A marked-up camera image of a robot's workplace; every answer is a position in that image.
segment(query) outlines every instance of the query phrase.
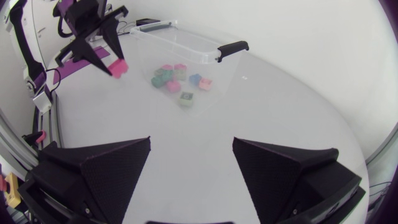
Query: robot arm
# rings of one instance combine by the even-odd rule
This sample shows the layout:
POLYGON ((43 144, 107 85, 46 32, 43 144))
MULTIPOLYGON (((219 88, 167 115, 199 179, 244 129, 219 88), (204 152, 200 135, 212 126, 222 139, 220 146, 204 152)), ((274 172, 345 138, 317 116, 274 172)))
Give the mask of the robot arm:
MULTIPOLYGON (((25 80, 30 95, 40 112, 45 113, 51 107, 53 100, 45 84, 47 79, 45 68, 42 63, 34 59, 22 26, 21 20, 27 1, 14 1, 15 4, 11 7, 9 19, 14 26, 19 48, 27 65, 28 77, 25 80)), ((72 30, 71 34, 65 34, 65 36, 75 36, 75 40, 64 47, 55 59, 60 67, 63 67, 62 60, 71 52, 75 57, 74 61, 87 60, 112 77, 119 78, 121 73, 127 71, 128 67, 119 43, 117 26, 119 24, 118 19, 126 17, 128 10, 122 6, 105 16, 105 6, 105 0, 63 0, 57 3, 53 10, 53 16, 60 16, 60 22, 64 19, 72 30), (119 58, 108 68, 88 43, 88 40, 98 33, 103 36, 105 42, 119 58)))
POLYGON ((120 74, 111 71, 98 58, 91 45, 87 42, 92 36, 100 33, 119 60, 115 63, 123 63, 124 56, 119 43, 117 27, 120 17, 126 17, 128 10, 122 6, 105 16, 106 1, 102 0, 63 0, 58 2, 54 8, 53 15, 63 18, 72 34, 76 37, 74 41, 63 48, 55 61, 63 66, 62 60, 70 53, 75 59, 85 59, 108 75, 119 78, 120 74))

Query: pink object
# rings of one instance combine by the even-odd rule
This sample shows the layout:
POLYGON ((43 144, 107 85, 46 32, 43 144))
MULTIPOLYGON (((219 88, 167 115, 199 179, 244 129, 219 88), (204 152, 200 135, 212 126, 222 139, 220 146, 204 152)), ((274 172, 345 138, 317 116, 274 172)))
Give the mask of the pink object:
POLYGON ((209 91, 213 81, 207 78, 202 78, 199 82, 199 88, 209 91))
POLYGON ((186 70, 187 66, 183 64, 174 65, 174 70, 186 70))
POLYGON ((42 130, 42 132, 43 134, 38 139, 36 139, 36 143, 40 143, 45 139, 45 131, 42 130))
POLYGON ((162 68, 164 70, 173 70, 173 66, 171 66, 171 65, 163 65, 162 68))
POLYGON ((129 66, 124 59, 117 59, 108 67, 108 69, 111 71, 114 78, 120 78, 123 73, 126 73, 127 70, 129 70, 129 66))
POLYGON ((6 192, 7 191, 7 182, 4 180, 0 174, 0 192, 6 192))
POLYGON ((168 91, 171 93, 176 93, 181 90, 181 85, 178 81, 168 81, 166 86, 168 91))
MULTIPOLYGON (((110 55, 103 47, 94 48, 95 53, 99 58, 105 58, 110 55)), ((86 67, 90 63, 86 60, 80 60, 76 63, 73 62, 73 58, 69 59, 67 62, 63 64, 63 67, 58 67, 57 70, 60 71, 61 80, 68 77, 69 75, 79 71, 80 69, 86 67)), ((59 76, 56 71, 54 71, 54 81, 53 84, 57 84, 59 82, 59 76)))

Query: green block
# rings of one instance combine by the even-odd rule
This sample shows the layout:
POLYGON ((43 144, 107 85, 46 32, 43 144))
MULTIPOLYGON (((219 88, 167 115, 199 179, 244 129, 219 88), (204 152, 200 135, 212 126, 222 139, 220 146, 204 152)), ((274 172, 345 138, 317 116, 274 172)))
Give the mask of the green block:
POLYGON ((162 80, 163 82, 173 80, 173 71, 163 72, 162 80))
POLYGON ((162 87, 165 83, 161 77, 154 77, 150 80, 150 82, 156 88, 162 87))
POLYGON ((163 69, 163 68, 160 68, 160 69, 158 69, 158 70, 156 70, 156 71, 154 72, 154 75, 155 75, 155 76, 161 76, 161 75, 163 75, 163 71, 164 71, 164 69, 163 69))
POLYGON ((182 92, 179 102, 183 106, 193 105, 193 93, 182 92))
POLYGON ((174 75, 177 80, 186 80, 187 72, 182 69, 174 70, 174 75))

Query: transparent plastic bin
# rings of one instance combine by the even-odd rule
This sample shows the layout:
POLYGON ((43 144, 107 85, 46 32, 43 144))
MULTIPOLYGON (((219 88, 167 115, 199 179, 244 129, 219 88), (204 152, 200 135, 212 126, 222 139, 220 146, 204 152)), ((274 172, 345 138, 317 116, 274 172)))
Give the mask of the transparent plastic bin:
POLYGON ((180 21, 133 27, 130 32, 137 39, 148 84, 192 116, 200 115, 225 95, 240 60, 239 51, 249 50, 245 41, 225 45, 195 31, 229 39, 214 35, 216 30, 180 21))

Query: white table surface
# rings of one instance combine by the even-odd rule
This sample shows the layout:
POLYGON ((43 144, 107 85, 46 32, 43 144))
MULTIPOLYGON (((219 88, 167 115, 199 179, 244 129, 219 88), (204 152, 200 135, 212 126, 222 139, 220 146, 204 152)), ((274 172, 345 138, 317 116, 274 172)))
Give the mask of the white table surface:
POLYGON ((152 150, 123 223, 259 223, 232 152, 234 136, 339 149, 338 162, 362 177, 366 191, 344 223, 364 223, 369 181, 363 154, 346 121, 320 95, 243 54, 225 97, 194 118, 144 80, 135 40, 124 35, 120 41, 129 65, 120 80, 89 65, 62 80, 57 94, 65 147, 150 136, 152 150))

